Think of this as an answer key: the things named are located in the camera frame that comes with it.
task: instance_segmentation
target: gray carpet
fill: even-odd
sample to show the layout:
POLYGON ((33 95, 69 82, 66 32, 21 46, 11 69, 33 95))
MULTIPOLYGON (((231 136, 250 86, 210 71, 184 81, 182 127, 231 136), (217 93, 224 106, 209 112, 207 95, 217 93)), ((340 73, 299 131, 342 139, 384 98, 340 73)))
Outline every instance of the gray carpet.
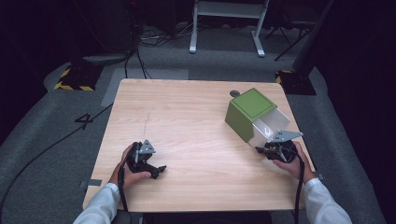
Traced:
MULTIPOLYGON (((252 29, 203 30, 198 34, 195 54, 189 54, 190 39, 186 35, 161 47, 140 47, 140 55, 154 77, 155 71, 177 71, 174 74, 180 77, 174 78, 275 82, 275 71, 291 69, 304 43, 274 62, 287 43, 279 33, 264 40, 270 31, 262 30, 266 56, 259 58, 250 37, 252 29)), ((296 36, 294 31, 286 32, 296 36)), ((123 63, 114 64, 104 68, 96 91, 54 90, 66 66, 63 64, 48 75, 44 81, 48 93, 26 114, 0 148, 2 196, 12 178, 30 159, 79 127, 75 119, 87 113, 94 116, 112 102, 117 88, 114 84, 124 75, 123 63)), ((127 68, 128 76, 142 75, 135 72, 140 69, 135 56, 127 68)), ((385 223, 372 185, 327 97, 323 77, 314 69, 310 79, 317 96, 287 95, 287 98, 304 133, 311 158, 324 176, 323 183, 354 223, 385 223)), ((73 222, 82 211, 85 194, 85 189, 79 187, 80 182, 91 177, 110 112, 111 107, 85 130, 51 148, 21 174, 7 196, 3 223, 73 222)), ((293 223, 290 211, 274 211, 272 216, 275 224, 293 223)), ((308 223, 304 211, 301 211, 300 223, 308 223)))

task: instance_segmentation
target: black chair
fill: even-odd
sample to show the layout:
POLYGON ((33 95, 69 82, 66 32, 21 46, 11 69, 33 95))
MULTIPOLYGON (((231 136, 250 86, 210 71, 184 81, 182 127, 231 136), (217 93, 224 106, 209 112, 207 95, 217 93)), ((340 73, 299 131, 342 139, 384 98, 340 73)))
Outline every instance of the black chair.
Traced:
POLYGON ((280 30, 282 35, 286 38, 289 43, 289 47, 283 50, 282 53, 279 54, 275 58, 277 61, 280 57, 282 57, 286 52, 288 52, 291 48, 293 48, 296 44, 298 44, 304 37, 309 35, 314 29, 315 25, 318 23, 319 15, 318 13, 311 7, 294 5, 293 3, 286 3, 280 7, 280 23, 268 34, 265 39, 270 37, 276 30, 280 30), (285 29, 298 29, 300 30, 298 38, 291 43, 288 37, 285 35, 283 31, 285 29))

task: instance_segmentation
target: black strap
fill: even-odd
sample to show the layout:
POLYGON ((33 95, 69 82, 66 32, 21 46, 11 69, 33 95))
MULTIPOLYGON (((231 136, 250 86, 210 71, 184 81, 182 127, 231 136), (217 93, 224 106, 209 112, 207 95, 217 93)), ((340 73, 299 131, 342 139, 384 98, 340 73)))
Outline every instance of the black strap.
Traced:
POLYGON ((125 162, 123 162, 122 165, 120 166, 119 173, 118 173, 118 182, 119 182, 119 192, 120 192, 120 198, 122 201, 122 205, 123 205, 124 210, 126 212, 128 212, 128 205, 126 203, 125 194, 123 192, 124 165, 125 165, 125 162))

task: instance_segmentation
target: black curtain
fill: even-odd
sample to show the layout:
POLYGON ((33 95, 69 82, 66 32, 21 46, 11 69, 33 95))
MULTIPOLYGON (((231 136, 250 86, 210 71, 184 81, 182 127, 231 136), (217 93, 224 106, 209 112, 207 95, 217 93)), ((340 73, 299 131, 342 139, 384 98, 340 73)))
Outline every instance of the black curtain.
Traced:
POLYGON ((393 1, 335 0, 307 55, 326 80, 388 223, 396 223, 395 9, 393 1))

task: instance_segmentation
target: metal stand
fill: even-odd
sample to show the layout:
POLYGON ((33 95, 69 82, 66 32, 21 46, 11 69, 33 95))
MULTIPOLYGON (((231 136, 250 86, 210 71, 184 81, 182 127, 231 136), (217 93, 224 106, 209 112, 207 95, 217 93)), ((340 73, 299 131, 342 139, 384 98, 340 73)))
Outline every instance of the metal stand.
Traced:
POLYGON ((236 17, 236 18, 251 18, 259 19, 256 31, 252 31, 254 45, 256 46, 259 57, 264 57, 265 53, 262 48, 262 43, 259 39, 260 30, 262 29, 262 22, 264 21, 265 13, 267 12, 269 0, 265 0, 262 5, 255 4, 240 4, 240 3, 224 3, 224 2, 206 2, 195 0, 193 27, 190 42, 190 53, 196 52, 197 45, 197 22, 198 15, 202 16, 221 16, 221 17, 236 17))

